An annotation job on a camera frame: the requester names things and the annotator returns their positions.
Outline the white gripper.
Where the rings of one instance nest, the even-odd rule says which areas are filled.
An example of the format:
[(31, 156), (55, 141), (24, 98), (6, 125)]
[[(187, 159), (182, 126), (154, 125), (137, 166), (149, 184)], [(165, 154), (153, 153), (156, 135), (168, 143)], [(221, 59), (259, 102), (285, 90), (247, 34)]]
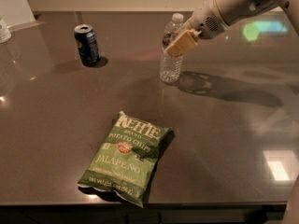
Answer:
[(191, 30), (186, 26), (173, 26), (169, 30), (171, 38), (175, 38), (164, 50), (170, 57), (178, 57), (198, 45), (198, 37), (212, 39), (224, 33), (229, 27), (227, 0), (208, 0), (197, 8), (190, 19)]

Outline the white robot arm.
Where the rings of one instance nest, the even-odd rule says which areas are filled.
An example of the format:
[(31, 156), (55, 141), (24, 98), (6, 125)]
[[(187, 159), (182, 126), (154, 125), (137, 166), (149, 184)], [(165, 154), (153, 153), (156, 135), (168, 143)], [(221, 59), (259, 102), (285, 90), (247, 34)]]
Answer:
[(177, 29), (178, 36), (170, 42), (165, 53), (176, 57), (223, 34), (229, 27), (246, 18), (256, 17), (280, 7), (299, 34), (298, 0), (206, 0), (189, 19)]

